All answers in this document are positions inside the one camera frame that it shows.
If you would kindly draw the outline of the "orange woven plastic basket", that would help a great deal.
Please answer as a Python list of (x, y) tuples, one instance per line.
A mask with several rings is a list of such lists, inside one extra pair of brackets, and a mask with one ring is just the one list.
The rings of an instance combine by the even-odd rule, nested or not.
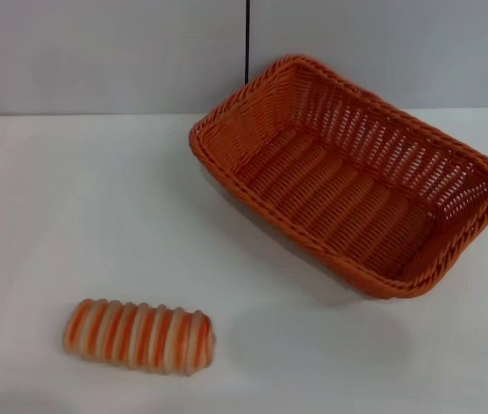
[(359, 291), (431, 290), (488, 225), (488, 157), (303, 55), (189, 133), (232, 196)]

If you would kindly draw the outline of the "orange and cream striped bread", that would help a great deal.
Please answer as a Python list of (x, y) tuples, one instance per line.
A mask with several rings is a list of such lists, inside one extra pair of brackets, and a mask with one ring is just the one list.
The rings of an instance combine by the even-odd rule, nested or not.
[(66, 322), (63, 347), (88, 361), (147, 373), (193, 375), (214, 359), (216, 336), (200, 310), (87, 298)]

